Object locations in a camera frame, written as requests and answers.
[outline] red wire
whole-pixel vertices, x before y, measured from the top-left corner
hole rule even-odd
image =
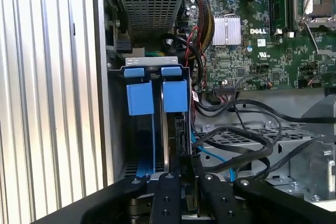
[[[196,30],[197,30],[197,31],[199,30],[199,28],[198,28],[197,26],[195,26],[195,27],[191,30],[190,35],[188,36],[188,39],[187,39],[187,50],[185,51],[185,60],[186,60],[186,64],[185,64],[185,66],[186,66],[186,67],[188,66],[189,43],[190,43],[190,40],[192,39],[193,34],[194,34],[194,32],[195,32]]]

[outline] screw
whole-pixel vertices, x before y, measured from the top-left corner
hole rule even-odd
[[[299,188],[299,183],[297,181],[289,182],[289,185],[295,189]]]
[[[240,183],[241,183],[242,185],[244,185],[244,186],[248,186],[248,185],[250,184],[250,182],[247,181],[247,180],[245,180],[245,179],[242,179],[242,180],[240,181]]]
[[[171,174],[168,174],[168,175],[165,176],[165,178],[174,178],[174,176],[171,175]]]
[[[313,197],[311,197],[312,201],[320,201],[321,197],[319,195],[314,194]]]
[[[132,181],[132,184],[138,184],[138,183],[140,183],[141,181],[140,180],[138,180],[138,179],[134,179],[133,181]]]
[[[268,121],[268,122],[267,122],[267,125],[268,125],[269,127],[274,127],[274,122],[273,122],[273,121]]]
[[[214,176],[212,176],[211,174],[205,174],[204,176],[206,179],[210,180],[210,179],[213,179]]]

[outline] metal mesh panel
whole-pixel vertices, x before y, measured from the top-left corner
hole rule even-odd
[[[136,37],[160,36],[174,24],[181,0],[122,0]]]
[[[271,128],[271,129],[251,129],[253,132],[257,132],[262,134],[265,137],[268,137],[271,141],[276,137],[278,134],[278,128]],[[311,132],[307,132],[304,130],[301,130],[299,127],[284,127],[282,129],[281,139],[282,140],[309,140],[311,138],[318,137],[319,135],[316,135]],[[224,132],[222,134],[214,136],[211,141],[216,142],[218,144],[231,144],[231,145],[241,145],[241,144],[247,144],[247,143],[254,143],[254,141],[247,139],[242,136],[238,136],[231,132]]]
[[[155,164],[155,172],[157,172],[157,173],[163,172],[163,169],[164,169],[163,162],[157,162]],[[137,162],[129,162],[127,164],[126,171],[125,171],[125,174],[123,175],[123,177],[126,178],[126,177],[130,177],[130,176],[135,176],[137,170],[138,170],[138,163]]]

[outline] black cable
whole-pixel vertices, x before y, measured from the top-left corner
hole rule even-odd
[[[274,120],[277,121],[278,125],[279,125],[279,131],[278,131],[278,134],[275,136],[273,142],[272,142],[272,145],[275,146],[275,144],[280,140],[281,138],[281,134],[282,134],[282,123],[280,122],[280,120],[274,116],[273,114],[271,113],[268,113],[268,112],[265,112],[265,111],[258,111],[258,110],[238,110],[239,113],[257,113],[257,114],[264,114],[264,115],[267,115],[267,116],[270,116],[272,117]]]
[[[237,100],[235,101],[235,104],[250,104],[250,105],[254,105],[254,106],[258,106],[263,110],[266,110],[274,115],[276,115],[277,117],[284,119],[288,122],[295,122],[295,123],[336,123],[336,118],[293,118],[291,116],[287,116],[282,114],[281,112],[271,108],[270,106],[262,103],[262,102],[258,102],[258,101],[254,101],[254,100]]]
[[[204,135],[201,139],[199,139],[198,141],[196,141],[196,143],[194,143],[192,145],[193,148],[197,148],[198,146],[200,146],[202,143],[210,140],[213,136],[221,133],[221,132],[232,132],[236,135],[251,139],[253,141],[256,141],[260,144],[262,144],[264,146],[264,148],[257,150],[257,151],[252,151],[250,153],[246,153],[243,155],[240,155],[238,157],[234,157],[222,164],[213,166],[213,167],[208,167],[207,171],[208,172],[213,172],[213,173],[219,173],[223,170],[227,170],[229,168],[236,168],[236,167],[240,167],[243,166],[245,164],[248,164],[254,160],[263,158],[263,157],[267,157],[269,155],[272,154],[273,152],[273,146],[271,144],[271,142],[269,141],[269,139],[267,139],[266,137],[254,133],[254,132],[249,132],[249,131],[245,131],[243,129],[239,129],[236,127],[231,127],[231,126],[224,126],[224,127],[219,127],[209,133],[207,133],[206,135]]]
[[[224,150],[224,151],[228,151],[228,152],[234,152],[234,153],[240,153],[242,155],[246,155],[248,153],[254,152],[248,148],[244,148],[244,147],[239,147],[239,146],[231,146],[231,145],[223,145],[223,144],[218,144],[216,142],[213,141],[206,141],[206,143],[212,147],[218,148],[220,150]],[[265,169],[269,169],[270,168],[270,161],[267,157],[262,157],[257,159],[260,162],[264,163],[266,165]],[[213,167],[204,167],[205,171],[207,172],[207,170],[209,172],[212,172]]]
[[[250,104],[250,105],[254,105],[254,106],[258,106],[261,109],[264,109],[274,115],[276,115],[277,117],[284,119],[288,122],[295,122],[295,123],[336,123],[336,118],[327,118],[327,117],[321,117],[321,118],[293,118],[291,116],[287,116],[282,114],[281,112],[271,108],[270,106],[262,103],[262,102],[258,102],[258,101],[254,101],[254,100],[246,100],[246,99],[241,99],[241,100],[236,100],[233,102],[228,102],[226,105],[224,105],[220,110],[217,111],[217,113],[214,113],[212,115],[207,115],[204,112],[200,112],[200,108],[199,108],[199,103],[196,104],[196,110],[198,112],[200,112],[201,115],[207,117],[207,118],[215,118],[220,116],[221,114],[223,114],[225,111],[227,111],[229,108],[233,107],[234,105],[238,105],[238,104]]]
[[[256,179],[260,179],[261,177],[264,177],[265,174],[270,174],[281,167],[284,166],[285,163],[290,161],[291,158],[293,158],[295,155],[299,154],[302,150],[310,146],[311,144],[315,142],[323,142],[323,143],[334,143],[336,142],[336,136],[322,136],[318,138],[314,138],[312,140],[306,141],[303,144],[300,144],[298,147],[296,147],[294,150],[292,150],[290,153],[288,153],[283,159],[272,165],[270,168],[260,172],[255,177]]]
[[[243,123],[243,121],[242,121],[242,118],[241,118],[240,115],[239,115],[239,111],[238,111],[237,107],[234,105],[233,108],[234,108],[234,110],[235,110],[235,112],[236,112],[236,115],[237,115],[237,117],[238,117],[238,120],[239,120],[239,122],[240,122],[242,128],[243,128],[244,130],[246,130],[246,127],[245,127],[245,125],[244,125],[244,123]]]
[[[187,43],[187,41],[179,36],[173,35],[173,34],[164,34],[162,35],[162,39],[172,39],[175,42],[178,42],[180,44],[183,44],[185,46],[188,46],[188,48],[193,52],[195,55],[196,61],[197,61],[197,68],[198,68],[198,73],[197,73],[197,82],[201,83],[202,82],[202,76],[203,76],[203,63],[202,63],[202,58],[200,53],[198,52],[197,48],[193,46],[193,44]]]

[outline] chip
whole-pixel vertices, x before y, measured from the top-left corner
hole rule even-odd
[[[245,75],[245,69],[244,68],[238,68],[237,69],[237,75],[239,77],[244,76]]]
[[[280,73],[279,72],[272,73],[272,79],[273,81],[280,80]]]

